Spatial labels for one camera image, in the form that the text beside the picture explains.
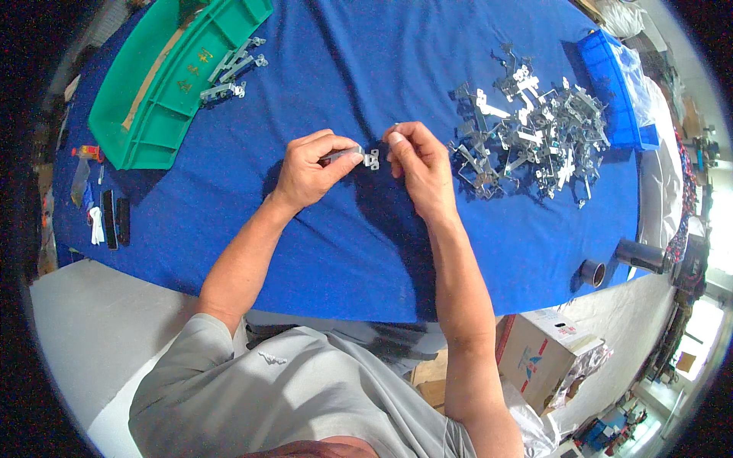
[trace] black cylinder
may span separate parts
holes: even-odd
[[[622,264],[647,272],[667,273],[672,269],[671,258],[665,250],[631,240],[621,239],[614,256]]]

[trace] finger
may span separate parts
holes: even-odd
[[[389,137],[389,134],[390,133],[394,132],[394,129],[396,129],[398,125],[399,125],[399,123],[393,124],[393,125],[389,126],[389,128],[387,130],[384,131],[384,133],[382,134],[382,141],[384,143],[387,143],[387,137]]]
[[[345,177],[350,171],[364,160],[364,156],[357,152],[350,152],[347,155],[331,161],[320,176],[325,180],[325,184],[330,188],[341,178]]]
[[[434,144],[441,144],[439,140],[420,121],[401,122],[394,126],[394,131],[408,137],[416,147],[425,147]]]
[[[359,144],[351,138],[327,133],[313,141],[300,145],[298,149],[303,150],[304,158],[308,162],[316,163],[323,156],[335,149],[347,149],[357,146],[359,146]]]
[[[290,142],[290,146],[297,147],[302,144],[309,143],[310,141],[315,140],[316,138],[323,137],[324,135],[328,135],[329,133],[334,133],[331,129],[322,129],[317,132],[313,132],[310,135],[306,135],[304,137],[296,138],[295,140]]]
[[[402,164],[399,163],[397,159],[394,159],[391,162],[391,165],[392,165],[392,170],[391,170],[392,177],[395,179],[400,178],[402,176]]]
[[[425,164],[417,157],[415,149],[404,135],[397,131],[392,132],[387,137],[387,143],[389,143],[389,149],[392,151],[392,163],[395,162],[394,159],[396,158],[399,161],[400,168],[404,169],[405,172],[420,172],[426,169]]]

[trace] fingernail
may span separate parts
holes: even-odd
[[[353,162],[355,166],[358,165],[363,160],[364,160],[364,155],[361,155],[357,152],[351,153],[351,162]]]
[[[402,140],[407,140],[404,135],[399,132],[392,132],[387,136],[387,142],[390,147],[400,143]]]

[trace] pile of metal parts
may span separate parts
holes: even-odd
[[[220,100],[225,97],[229,97],[230,92],[239,98],[243,98],[244,88],[247,85],[247,82],[242,81],[242,84],[238,86],[234,83],[234,80],[237,78],[237,74],[239,74],[242,69],[251,62],[254,62],[258,67],[267,66],[268,61],[265,59],[264,54],[260,54],[255,58],[250,55],[249,51],[247,51],[247,48],[250,46],[260,46],[265,44],[266,41],[267,40],[264,38],[259,37],[248,38],[247,41],[245,41],[236,51],[227,51],[208,79],[210,83],[218,85],[211,89],[201,91],[201,94],[199,95],[201,97],[202,104],[205,105],[211,100]]]
[[[490,199],[498,191],[506,193],[501,182],[507,181],[519,187],[517,169],[525,166],[539,187],[539,196],[553,199],[571,176],[585,183],[586,198],[579,199],[582,208],[591,198],[591,186],[600,177],[598,168],[603,157],[600,155],[610,143],[603,128],[603,104],[586,94],[579,86],[571,87],[563,78],[562,88],[555,88],[540,94],[539,79],[533,76],[531,60],[521,60],[512,52],[512,45],[501,45],[508,60],[499,59],[507,71],[494,87],[507,97],[509,102],[521,99],[524,107],[514,114],[507,113],[487,104],[484,91],[476,89],[471,93],[468,82],[454,91],[459,103],[470,103],[473,111],[465,117],[466,122],[458,126],[462,134],[457,141],[450,141],[450,148],[462,161],[458,174],[475,191],[476,196]],[[493,126],[488,117],[497,118]],[[501,143],[507,152],[503,166],[494,169],[489,162],[491,154],[486,143]]]

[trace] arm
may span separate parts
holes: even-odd
[[[344,155],[325,168],[317,162],[333,149],[357,146],[354,140],[319,130],[287,145],[275,190],[226,247],[207,275],[196,313],[222,321],[234,336],[242,316],[251,309],[270,266],[275,246],[287,223],[304,207],[317,202],[328,189],[363,160]]]
[[[438,321],[448,341],[446,415],[468,431],[480,457],[523,457],[519,428],[504,403],[494,355],[496,319],[455,204],[448,151],[420,122],[384,133],[387,160],[427,225]]]

